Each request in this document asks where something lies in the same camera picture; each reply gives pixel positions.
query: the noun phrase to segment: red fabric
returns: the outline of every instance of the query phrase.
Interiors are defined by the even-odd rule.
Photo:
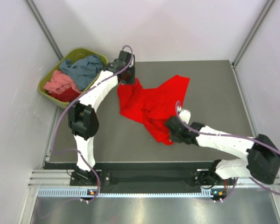
[[[49,95],[51,97],[54,97],[62,102],[70,102],[71,100],[74,100],[75,98],[77,98],[80,93],[74,91],[71,87],[68,88],[67,90],[63,91],[60,94],[56,94],[54,92],[49,92]]]
[[[138,79],[133,85],[120,85],[120,114],[142,123],[157,142],[171,145],[165,122],[175,116],[175,103],[180,100],[183,104],[189,81],[176,75],[154,89],[143,89]]]

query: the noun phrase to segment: metal frame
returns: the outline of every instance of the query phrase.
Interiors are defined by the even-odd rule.
[[[46,26],[44,20],[42,19],[42,16],[40,15],[33,0],[25,0],[25,2],[27,3],[28,8],[31,10],[36,21],[40,25],[41,30],[43,31],[44,35],[46,36],[48,42],[50,43],[52,49],[54,50],[54,52],[56,54],[56,56],[61,60],[63,58],[63,55],[62,55],[60,49],[58,48],[53,36],[51,35],[48,27]],[[258,19],[256,20],[253,28],[251,29],[248,37],[246,38],[243,46],[241,47],[240,51],[238,52],[234,62],[231,63],[231,67],[234,72],[234,76],[235,76],[236,82],[238,84],[238,89],[239,89],[241,98],[243,100],[245,111],[246,111],[251,129],[252,129],[252,133],[254,136],[257,135],[258,131],[255,126],[250,107],[246,100],[247,98],[246,98],[245,92],[243,90],[240,78],[238,76],[236,66],[238,65],[243,54],[249,47],[249,44],[253,40],[255,34],[257,33],[260,25],[264,21],[269,10],[272,8],[274,2],[275,2],[275,0],[267,1],[266,5],[264,6],[262,12],[260,13]],[[57,108],[56,112],[55,112],[55,117],[54,117],[54,120],[52,123],[49,140],[48,140],[47,147],[46,147],[46,154],[45,154],[45,157],[43,160],[43,165],[45,164],[46,161],[49,161],[54,129],[57,124],[58,118],[60,116],[60,112],[61,112],[61,110],[59,108]],[[30,223],[33,209],[34,209],[35,202],[36,202],[36,198],[37,198],[37,194],[38,194],[39,190],[43,189],[43,188],[73,189],[73,187],[70,186],[70,177],[68,176],[68,174],[66,173],[65,170],[35,170],[35,171],[33,171],[29,185],[28,185],[26,202],[24,204],[19,223],[21,223],[21,224]],[[259,188],[259,186],[256,185],[255,183],[253,183],[250,179],[239,178],[236,188]],[[277,178],[275,184],[270,185],[270,188],[280,192],[280,179]],[[276,210],[280,216],[280,196],[272,195],[272,200],[274,201]]]

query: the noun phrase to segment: green basket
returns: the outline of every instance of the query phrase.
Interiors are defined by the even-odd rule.
[[[89,55],[98,55],[99,58],[101,59],[101,61],[103,62],[104,65],[106,65],[108,63],[108,60],[105,56],[100,55],[96,52],[93,52],[91,50],[87,50],[87,49],[83,49],[83,48],[78,48],[75,49],[73,51],[71,51],[67,56],[65,56],[38,84],[38,91],[44,95],[45,97],[47,97],[49,100],[51,100],[54,104],[56,104],[57,106],[65,109],[68,105],[69,102],[62,102],[58,99],[55,99],[54,97],[51,97],[48,94],[47,90],[44,90],[43,87],[45,86],[45,84],[47,82],[49,82],[53,76],[53,73],[55,70],[59,70],[59,65],[61,64],[61,62],[65,59],[70,59],[72,63],[76,62],[77,60],[86,58]],[[97,78],[99,77],[99,74],[97,75],[97,77],[88,85],[88,87],[81,93],[84,94],[92,85],[93,83],[97,80]]]

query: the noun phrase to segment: white wall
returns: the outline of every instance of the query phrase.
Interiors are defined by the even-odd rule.
[[[63,54],[88,47],[109,60],[234,60],[266,0],[35,0]]]
[[[244,54],[238,73],[258,132],[280,150],[280,0]]]
[[[0,1],[0,224],[16,223],[55,106],[37,84],[57,57],[22,0]]]

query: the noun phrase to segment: wrinkled red cloth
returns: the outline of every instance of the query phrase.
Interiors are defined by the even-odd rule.
[[[54,92],[49,92],[49,95],[51,97],[54,97],[62,102],[70,102],[71,100],[74,100],[75,98],[77,98],[80,93],[74,91],[71,87],[68,88],[67,90],[63,91],[60,94],[56,94]]]
[[[133,85],[121,84],[117,89],[120,114],[142,123],[157,142],[171,145],[165,122],[175,116],[175,103],[183,104],[189,81],[176,75],[154,89],[143,89],[138,79]]]

